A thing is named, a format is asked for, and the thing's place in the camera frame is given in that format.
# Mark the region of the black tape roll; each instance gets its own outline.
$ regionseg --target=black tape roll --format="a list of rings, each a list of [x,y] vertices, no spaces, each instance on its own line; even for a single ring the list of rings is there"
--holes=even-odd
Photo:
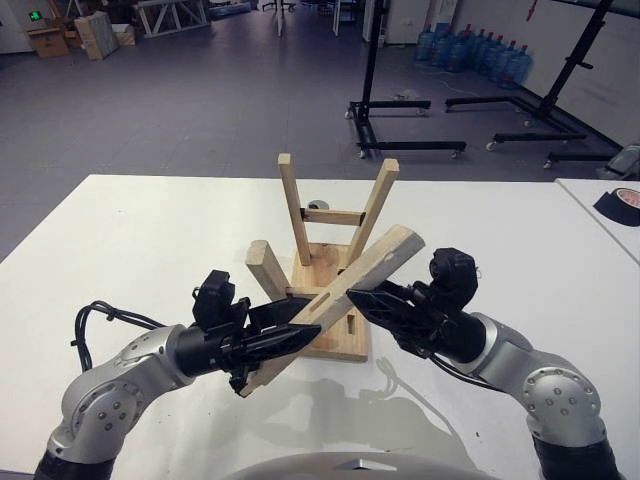
[[[640,227],[640,192],[616,188],[600,197],[593,208],[609,220],[629,227]]]

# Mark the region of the black cable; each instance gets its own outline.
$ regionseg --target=black cable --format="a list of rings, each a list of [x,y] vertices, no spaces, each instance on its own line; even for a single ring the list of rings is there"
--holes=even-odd
[[[82,367],[83,372],[93,368],[93,361],[91,360],[91,354],[89,353],[89,347],[87,346],[86,340],[87,320],[89,319],[89,314],[91,312],[104,313],[107,316],[108,321],[112,321],[115,318],[130,325],[146,328],[147,330],[154,330],[165,326],[162,323],[156,322],[155,320],[145,317],[144,315],[140,315],[139,313],[119,310],[102,300],[96,300],[95,302],[91,302],[91,304],[82,307],[76,315],[75,339],[71,342],[71,346],[78,348],[80,366]]]
[[[473,377],[470,377],[468,375],[465,375],[460,370],[458,370],[456,367],[454,367],[453,365],[445,362],[444,360],[442,360],[440,357],[438,357],[436,355],[432,355],[431,357],[429,357],[429,360],[431,360],[442,371],[448,373],[452,377],[454,377],[454,378],[456,378],[456,379],[458,379],[458,380],[460,380],[462,382],[468,383],[470,385],[474,385],[476,387],[486,388],[487,390],[492,390],[494,392],[504,393],[499,388],[496,388],[496,387],[494,387],[492,385],[489,385],[488,383],[480,381],[480,380],[478,380],[476,378],[473,378]]]

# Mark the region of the black metal frame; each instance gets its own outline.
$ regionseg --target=black metal frame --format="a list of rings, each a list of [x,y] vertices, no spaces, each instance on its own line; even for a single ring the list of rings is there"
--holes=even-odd
[[[601,0],[598,8],[595,9],[591,20],[585,27],[578,43],[574,47],[571,55],[565,59],[566,63],[556,78],[553,86],[547,93],[547,95],[540,101],[538,105],[515,96],[501,96],[501,97],[478,97],[478,98],[448,98],[445,101],[446,111],[450,112],[451,107],[454,105],[473,105],[479,103],[499,103],[508,102],[515,107],[529,113],[534,120],[539,120],[558,133],[496,133],[493,136],[491,143],[487,145],[488,150],[493,150],[496,144],[504,142],[536,142],[536,141],[550,141],[550,140],[583,140],[587,138],[587,135],[583,132],[576,130],[571,125],[567,124],[563,120],[559,120],[554,116],[554,110],[556,109],[556,102],[558,101],[558,95],[564,88],[567,80],[573,73],[576,67],[586,68],[591,70],[593,65],[590,65],[584,61],[591,45],[595,41],[600,29],[605,25],[604,16],[607,14],[609,7],[613,0]],[[602,155],[590,155],[590,154],[571,154],[570,157],[564,158],[564,160],[579,160],[579,161],[602,161]]]
[[[373,86],[373,76],[376,68],[378,39],[380,37],[383,10],[384,0],[375,0],[362,100],[359,102],[350,102],[346,114],[347,119],[354,121],[358,133],[357,144],[360,147],[360,157],[365,158],[368,156],[370,150],[453,150],[452,157],[456,158],[467,147],[466,142],[381,142],[376,137],[371,121],[369,120],[369,113],[372,108],[418,108],[426,110],[431,107],[431,102],[428,100],[371,101],[371,87]]]
[[[273,8],[277,11],[278,10],[278,2],[269,2],[269,3],[265,3],[264,5],[262,5],[262,11],[264,12],[264,9],[266,7],[270,7],[273,5]],[[283,7],[287,7],[288,10],[290,12],[293,12],[294,8],[296,7],[295,3],[291,3],[291,2],[282,2],[282,6]]]

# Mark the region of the table surface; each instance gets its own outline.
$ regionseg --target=table surface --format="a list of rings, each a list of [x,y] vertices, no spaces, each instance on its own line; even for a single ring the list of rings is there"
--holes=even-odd
[[[564,188],[618,242],[638,264],[640,264],[640,227],[621,225],[593,208],[600,197],[615,188],[631,188],[640,191],[640,182],[618,182],[613,180],[576,180],[562,178],[556,182]]]
[[[303,202],[358,210],[373,182],[298,185]],[[391,279],[429,281],[439,247],[473,255],[482,278],[467,310],[575,363],[599,388],[619,468],[638,478],[640,275],[607,232],[557,184],[397,182],[372,240],[394,223],[427,246]],[[341,226],[308,231],[332,243],[352,235]],[[33,471],[59,423],[62,394],[80,373],[69,341],[81,306],[103,299],[189,324],[191,289],[213,268],[231,272],[237,293],[259,305],[268,299],[244,266],[255,239],[268,240],[290,271],[294,239],[279,180],[88,177],[0,264],[0,468]],[[94,363],[139,333],[93,318]],[[343,450],[539,478],[515,401],[448,377],[375,326],[371,343],[367,363],[299,359],[247,399],[222,373],[161,397],[128,436],[113,478],[220,478],[284,455]]]

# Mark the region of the blue water bottle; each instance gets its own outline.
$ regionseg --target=blue water bottle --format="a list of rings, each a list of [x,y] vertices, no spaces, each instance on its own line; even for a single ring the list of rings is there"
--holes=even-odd
[[[436,40],[436,46],[431,59],[431,65],[434,67],[444,67],[449,59],[449,51],[453,43],[453,35],[451,35],[451,27],[448,27],[444,34]]]
[[[489,32],[487,38],[484,42],[478,45],[478,50],[476,51],[475,56],[473,57],[473,69],[478,71],[482,66],[482,59],[484,58],[484,51],[487,47],[493,45],[493,32]]]
[[[491,72],[493,64],[496,63],[498,55],[502,50],[504,50],[504,45],[502,45],[503,38],[504,36],[500,35],[493,45],[485,49],[482,64],[480,65],[480,70],[478,71],[481,75],[489,75],[489,73]]]
[[[518,88],[527,77],[531,67],[531,57],[527,55],[527,45],[523,45],[517,55],[513,55],[502,71],[498,86],[500,88]]]
[[[456,35],[456,37],[460,40],[464,40],[465,42],[473,40],[475,38],[475,35],[471,31],[471,24],[467,23],[467,26],[465,27],[465,29],[460,30]]]
[[[414,60],[425,61],[430,60],[433,54],[433,41],[435,33],[431,31],[431,24],[418,36],[416,44],[416,52],[413,56]]]
[[[476,52],[478,51],[478,47],[485,40],[486,40],[486,38],[484,36],[484,28],[480,30],[480,34],[477,37],[472,38],[471,40],[469,40],[469,45],[468,45],[468,48],[467,48],[467,58],[465,60],[467,66],[469,66],[469,67],[473,66],[473,58],[474,58]]]
[[[494,83],[497,83],[500,81],[500,75],[502,75],[504,68],[507,66],[507,62],[512,56],[518,54],[518,52],[515,51],[515,46],[516,46],[516,41],[512,40],[511,43],[509,44],[509,48],[507,48],[506,50],[503,50],[498,54],[498,57],[496,58],[496,62],[493,64],[493,68],[491,69],[491,73],[489,73],[489,80],[491,80]]]
[[[461,72],[464,70],[471,35],[473,35],[470,28],[471,24],[468,24],[466,30],[459,32],[453,40],[449,50],[449,58],[447,58],[447,64],[444,67],[446,71]]]

